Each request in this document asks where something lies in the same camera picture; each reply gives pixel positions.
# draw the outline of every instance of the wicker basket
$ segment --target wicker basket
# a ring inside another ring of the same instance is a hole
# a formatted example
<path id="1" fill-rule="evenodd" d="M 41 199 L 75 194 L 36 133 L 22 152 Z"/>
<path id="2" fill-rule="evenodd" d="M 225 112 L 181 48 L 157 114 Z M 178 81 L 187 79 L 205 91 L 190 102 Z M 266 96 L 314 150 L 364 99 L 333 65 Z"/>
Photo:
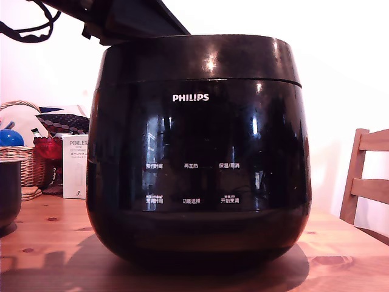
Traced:
<path id="1" fill-rule="evenodd" d="M 0 107 L 0 111 L 12 105 L 27 105 L 40 112 L 36 105 L 19 100 L 3 103 Z M 22 187 L 46 187 L 53 179 L 53 167 L 36 153 L 34 147 L 0 147 L 0 159 L 2 158 L 27 159 L 21 163 Z"/>

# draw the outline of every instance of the wooden chair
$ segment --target wooden chair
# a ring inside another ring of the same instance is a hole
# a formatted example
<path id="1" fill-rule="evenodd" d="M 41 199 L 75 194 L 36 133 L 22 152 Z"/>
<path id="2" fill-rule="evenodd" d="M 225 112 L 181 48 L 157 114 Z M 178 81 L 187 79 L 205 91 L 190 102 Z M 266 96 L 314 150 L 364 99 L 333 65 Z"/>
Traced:
<path id="1" fill-rule="evenodd" d="M 362 179 L 366 151 L 389 151 L 389 130 L 374 133 L 366 129 L 356 130 L 340 211 L 340 219 L 349 224 L 354 224 L 359 196 L 389 204 L 389 180 Z M 388 237 L 369 229 L 358 229 L 389 245 Z"/>

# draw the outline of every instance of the red bowl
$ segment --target red bowl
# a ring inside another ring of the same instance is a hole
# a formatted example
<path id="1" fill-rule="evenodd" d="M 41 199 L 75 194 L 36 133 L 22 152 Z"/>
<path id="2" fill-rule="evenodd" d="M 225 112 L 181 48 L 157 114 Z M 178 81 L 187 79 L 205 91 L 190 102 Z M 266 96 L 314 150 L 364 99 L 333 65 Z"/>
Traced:
<path id="1" fill-rule="evenodd" d="M 62 139 L 58 137 L 35 137 L 35 150 L 44 159 L 62 160 Z"/>

